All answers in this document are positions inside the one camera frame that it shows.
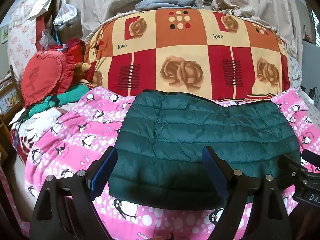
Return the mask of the red heart ruffled pillow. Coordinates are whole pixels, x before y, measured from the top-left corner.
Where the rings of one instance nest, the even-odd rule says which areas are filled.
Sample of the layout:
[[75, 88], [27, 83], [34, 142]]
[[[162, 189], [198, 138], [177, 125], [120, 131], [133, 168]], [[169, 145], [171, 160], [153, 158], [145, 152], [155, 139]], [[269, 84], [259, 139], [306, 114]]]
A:
[[29, 60], [21, 81], [25, 106], [34, 105], [49, 95], [66, 92], [72, 83], [74, 66], [72, 53], [38, 51]]

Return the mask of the red orange rose quilt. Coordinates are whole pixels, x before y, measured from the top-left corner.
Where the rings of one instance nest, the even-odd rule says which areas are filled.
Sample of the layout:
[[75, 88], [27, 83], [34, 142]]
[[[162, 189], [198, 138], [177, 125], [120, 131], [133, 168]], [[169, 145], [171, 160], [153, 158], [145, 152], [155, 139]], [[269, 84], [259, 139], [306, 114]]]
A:
[[283, 40], [258, 24], [203, 9], [135, 12], [100, 26], [84, 61], [122, 96], [146, 89], [212, 100], [269, 99], [290, 86]]

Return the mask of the grey folded cloth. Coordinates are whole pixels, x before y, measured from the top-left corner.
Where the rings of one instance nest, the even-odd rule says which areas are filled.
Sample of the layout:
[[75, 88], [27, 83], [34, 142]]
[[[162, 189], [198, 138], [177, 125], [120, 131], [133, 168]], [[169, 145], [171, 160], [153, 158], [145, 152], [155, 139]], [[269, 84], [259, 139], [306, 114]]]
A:
[[199, 8], [197, 0], [143, 0], [135, 5], [137, 11], [170, 8]]

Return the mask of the pink penguin print blanket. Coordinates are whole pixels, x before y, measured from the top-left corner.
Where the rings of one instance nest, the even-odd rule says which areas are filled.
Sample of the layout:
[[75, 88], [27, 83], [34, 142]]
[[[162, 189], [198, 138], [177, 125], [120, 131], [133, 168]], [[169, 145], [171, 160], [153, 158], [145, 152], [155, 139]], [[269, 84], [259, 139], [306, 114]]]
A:
[[[99, 87], [79, 102], [33, 146], [25, 168], [25, 188], [38, 196], [49, 175], [72, 177], [98, 160], [108, 147], [115, 147], [118, 133], [136, 96], [119, 96]], [[294, 89], [269, 100], [285, 116], [298, 139], [300, 154], [307, 149], [319, 154], [319, 115], [312, 116]], [[239, 102], [215, 102], [223, 107]], [[110, 195], [108, 184], [93, 205], [113, 239], [206, 239], [223, 211], [160, 209], [127, 202]]]

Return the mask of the white patterned cloth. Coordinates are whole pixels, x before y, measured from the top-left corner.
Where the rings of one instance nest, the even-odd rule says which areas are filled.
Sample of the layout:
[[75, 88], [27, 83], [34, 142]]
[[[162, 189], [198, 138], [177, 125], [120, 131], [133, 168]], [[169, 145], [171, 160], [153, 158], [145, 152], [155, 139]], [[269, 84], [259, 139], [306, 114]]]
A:
[[50, 108], [40, 113], [34, 114], [28, 120], [22, 120], [26, 117], [27, 110], [23, 108], [15, 114], [11, 122], [11, 139], [20, 142], [36, 142], [40, 139], [42, 133], [53, 125], [62, 113], [56, 108]]

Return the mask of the doll with brown hair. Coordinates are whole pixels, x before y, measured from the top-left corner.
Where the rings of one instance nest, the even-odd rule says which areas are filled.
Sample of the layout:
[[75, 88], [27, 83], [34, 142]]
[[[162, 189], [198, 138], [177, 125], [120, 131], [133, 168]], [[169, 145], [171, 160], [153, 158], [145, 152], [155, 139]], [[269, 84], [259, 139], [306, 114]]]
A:
[[83, 84], [89, 87], [96, 87], [94, 84], [93, 76], [95, 72], [95, 62], [89, 64], [84, 62], [78, 62], [74, 65], [74, 74], [72, 79], [72, 85]]

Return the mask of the red clothes pile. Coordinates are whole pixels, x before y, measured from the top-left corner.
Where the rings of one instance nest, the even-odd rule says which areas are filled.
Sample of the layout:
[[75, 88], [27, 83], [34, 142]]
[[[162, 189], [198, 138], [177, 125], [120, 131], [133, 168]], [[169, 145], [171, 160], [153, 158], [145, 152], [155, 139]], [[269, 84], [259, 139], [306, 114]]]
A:
[[84, 61], [85, 42], [77, 37], [70, 38], [66, 44], [51, 46], [50, 50], [68, 52], [73, 55], [74, 62]]

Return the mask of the dark green puffer jacket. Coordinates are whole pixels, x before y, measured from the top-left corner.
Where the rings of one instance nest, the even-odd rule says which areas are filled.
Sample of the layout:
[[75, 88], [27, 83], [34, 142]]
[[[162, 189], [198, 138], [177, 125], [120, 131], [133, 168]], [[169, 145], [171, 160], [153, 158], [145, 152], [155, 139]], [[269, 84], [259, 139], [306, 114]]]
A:
[[247, 176], [274, 176], [282, 189], [288, 182], [279, 157], [300, 162], [293, 128], [269, 100], [223, 107], [187, 93], [146, 90], [136, 96], [118, 133], [110, 195], [167, 210], [223, 206], [203, 165], [207, 146]]

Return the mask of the teal green garment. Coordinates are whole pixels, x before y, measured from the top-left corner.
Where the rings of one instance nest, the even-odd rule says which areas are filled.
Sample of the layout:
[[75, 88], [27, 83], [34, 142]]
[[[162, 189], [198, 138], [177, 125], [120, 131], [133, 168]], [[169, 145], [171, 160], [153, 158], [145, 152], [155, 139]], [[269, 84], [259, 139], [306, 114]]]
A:
[[28, 120], [33, 115], [46, 111], [52, 107], [60, 107], [68, 103], [78, 102], [89, 88], [86, 85], [78, 84], [71, 87], [65, 93], [59, 95], [49, 95], [42, 102], [36, 103], [22, 114], [22, 120]]

